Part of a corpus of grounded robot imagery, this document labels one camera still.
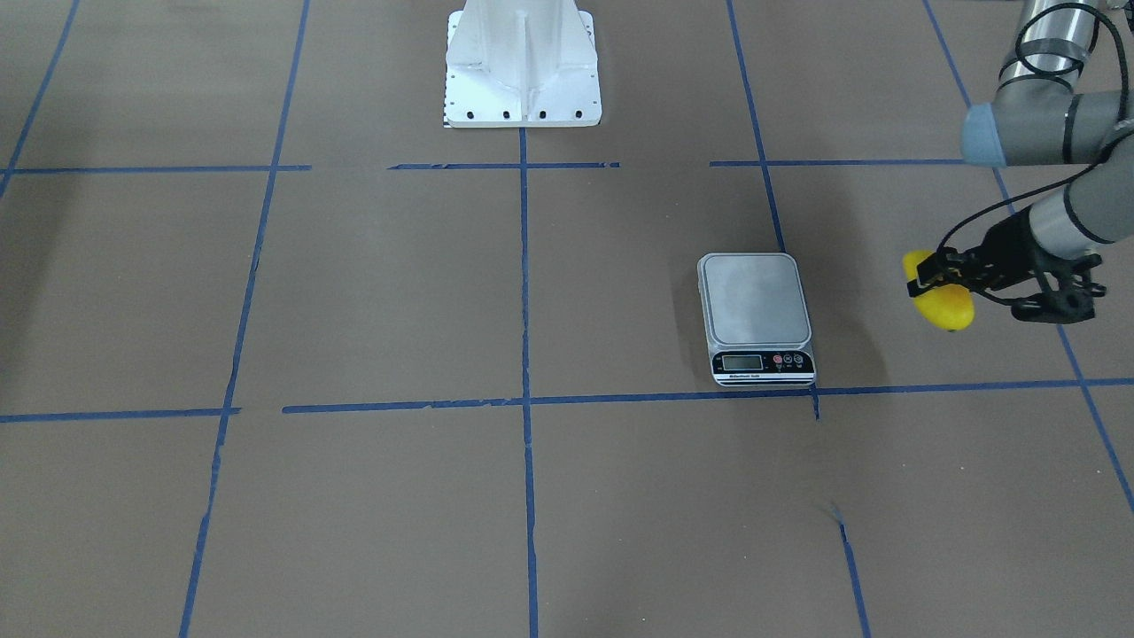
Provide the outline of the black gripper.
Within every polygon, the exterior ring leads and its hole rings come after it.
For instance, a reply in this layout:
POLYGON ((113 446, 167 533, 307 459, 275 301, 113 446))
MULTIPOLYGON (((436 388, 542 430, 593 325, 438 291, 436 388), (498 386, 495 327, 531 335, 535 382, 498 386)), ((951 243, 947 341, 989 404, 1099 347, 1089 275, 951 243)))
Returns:
POLYGON ((973 249, 922 250, 919 272, 906 282, 908 298, 967 296, 968 291, 1001 291, 1033 280, 1041 291, 1052 291, 1046 265, 1052 256, 1036 243, 1031 214, 1005 218, 987 231, 973 249))

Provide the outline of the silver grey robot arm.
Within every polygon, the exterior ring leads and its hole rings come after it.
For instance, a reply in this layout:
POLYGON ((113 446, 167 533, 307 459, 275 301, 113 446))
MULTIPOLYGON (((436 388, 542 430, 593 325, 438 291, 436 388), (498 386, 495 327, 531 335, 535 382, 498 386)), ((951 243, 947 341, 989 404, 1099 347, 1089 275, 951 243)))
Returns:
POLYGON ((1082 165, 1031 193, 972 249, 943 239, 908 277, 911 298, 958 286, 992 301, 1034 280, 1042 301, 1088 307, 1098 250, 1131 235, 1131 80, 1117 26, 1095 1, 1029 1, 988 104, 968 109, 960 153, 972 165, 1082 165))

